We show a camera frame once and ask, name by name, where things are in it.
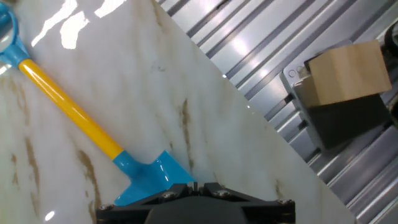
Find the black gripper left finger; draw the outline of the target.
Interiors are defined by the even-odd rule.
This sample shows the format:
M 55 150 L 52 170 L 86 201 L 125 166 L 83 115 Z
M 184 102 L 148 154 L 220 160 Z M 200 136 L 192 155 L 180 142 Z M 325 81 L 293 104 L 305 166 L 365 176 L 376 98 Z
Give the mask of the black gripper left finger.
M 123 205 L 104 204 L 96 209 L 96 223 L 144 223 L 150 211 L 158 205 L 193 196 L 189 184 L 173 184 L 171 188 Z

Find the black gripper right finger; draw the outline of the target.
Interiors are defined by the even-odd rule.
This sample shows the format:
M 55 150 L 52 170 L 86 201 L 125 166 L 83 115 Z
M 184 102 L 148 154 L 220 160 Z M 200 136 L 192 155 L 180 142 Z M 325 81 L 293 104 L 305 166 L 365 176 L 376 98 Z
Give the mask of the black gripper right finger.
M 265 201 L 216 182 L 204 184 L 203 196 L 220 200 L 223 204 L 216 211 L 225 208 L 229 216 L 243 218 L 240 223 L 295 223 L 295 202 L 291 199 Z

